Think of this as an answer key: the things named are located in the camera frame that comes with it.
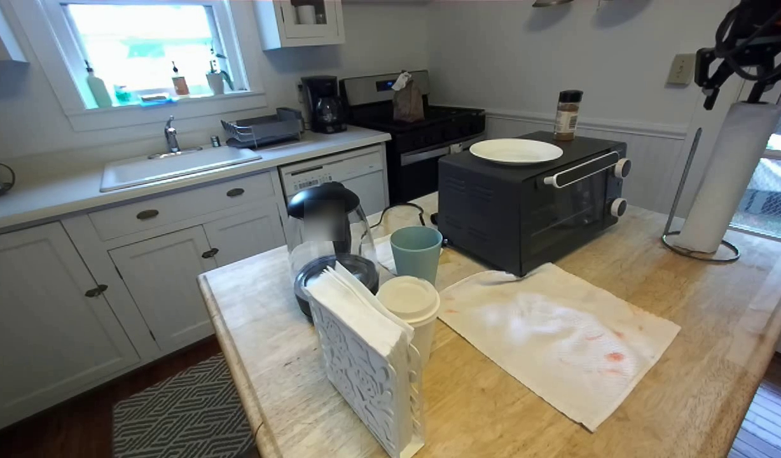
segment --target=kitchen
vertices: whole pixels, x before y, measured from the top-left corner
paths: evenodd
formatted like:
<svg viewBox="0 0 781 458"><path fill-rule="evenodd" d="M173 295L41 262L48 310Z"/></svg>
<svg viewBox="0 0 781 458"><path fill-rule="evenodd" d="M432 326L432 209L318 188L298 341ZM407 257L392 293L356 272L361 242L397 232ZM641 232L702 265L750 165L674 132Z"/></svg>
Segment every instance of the kitchen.
<svg viewBox="0 0 781 458"><path fill-rule="evenodd" d="M707 46L725 3L598 0L534 10L529 3L343 3L343 46L259 51L254 10L247 41L257 43L267 109L201 112L178 120L181 140L198 142L219 132L221 117L265 115L300 107L295 84L305 74L377 74L427 69L432 102L483 107L491 135L522 135L552 127L555 97L565 87L585 89L580 132L628 140L633 181L626 196L644 209L667 211L695 125L705 127L695 173L702 173L738 81L722 89L712 112L700 109L700 89L667 87L677 53ZM66 117L53 87L33 61L25 31L15 36L31 66L0 69L0 160L46 160L61 150L122 155L163 145L160 122L86 130Z"/></svg>

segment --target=toaster oven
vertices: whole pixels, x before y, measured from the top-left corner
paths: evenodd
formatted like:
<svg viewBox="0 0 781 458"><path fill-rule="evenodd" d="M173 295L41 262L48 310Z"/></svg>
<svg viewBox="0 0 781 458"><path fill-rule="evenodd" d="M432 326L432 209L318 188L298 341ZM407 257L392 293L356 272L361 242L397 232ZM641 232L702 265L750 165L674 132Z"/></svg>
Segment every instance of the toaster oven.
<svg viewBox="0 0 781 458"><path fill-rule="evenodd" d="M488 163L468 153L440 160L438 226L458 252L514 275L583 247L626 211L626 145L598 137L557 142L549 163Z"/></svg>

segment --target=drink dispenser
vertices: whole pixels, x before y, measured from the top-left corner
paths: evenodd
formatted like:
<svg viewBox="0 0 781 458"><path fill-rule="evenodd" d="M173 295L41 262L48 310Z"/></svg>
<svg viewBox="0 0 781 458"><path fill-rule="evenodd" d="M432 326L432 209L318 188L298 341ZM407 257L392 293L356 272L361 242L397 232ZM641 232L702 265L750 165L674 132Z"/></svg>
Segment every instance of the drink dispenser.
<svg viewBox="0 0 781 458"><path fill-rule="evenodd" d="M293 290L310 323L305 285L336 262L377 293L374 242L354 191L336 181L303 188L287 201L287 216Z"/></svg>

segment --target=kitchen sink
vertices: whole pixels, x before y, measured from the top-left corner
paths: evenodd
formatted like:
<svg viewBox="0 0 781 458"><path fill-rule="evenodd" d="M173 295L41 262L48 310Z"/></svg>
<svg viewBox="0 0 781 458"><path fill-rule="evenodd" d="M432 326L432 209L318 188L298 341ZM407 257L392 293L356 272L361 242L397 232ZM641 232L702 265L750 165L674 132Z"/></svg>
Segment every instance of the kitchen sink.
<svg viewBox="0 0 781 458"><path fill-rule="evenodd" d="M102 193L193 176L214 168L229 168L259 158L262 155L239 148L206 148L206 150L163 153L155 158L107 163L102 176Z"/></svg>

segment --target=rug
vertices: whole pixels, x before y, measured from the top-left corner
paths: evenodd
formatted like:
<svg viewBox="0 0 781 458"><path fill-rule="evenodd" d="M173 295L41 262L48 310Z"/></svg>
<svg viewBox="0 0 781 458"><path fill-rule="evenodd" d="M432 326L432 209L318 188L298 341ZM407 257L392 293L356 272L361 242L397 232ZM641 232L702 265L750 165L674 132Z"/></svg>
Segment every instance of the rug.
<svg viewBox="0 0 781 458"><path fill-rule="evenodd" d="M221 356L117 402L112 425L117 458L259 455Z"/></svg>

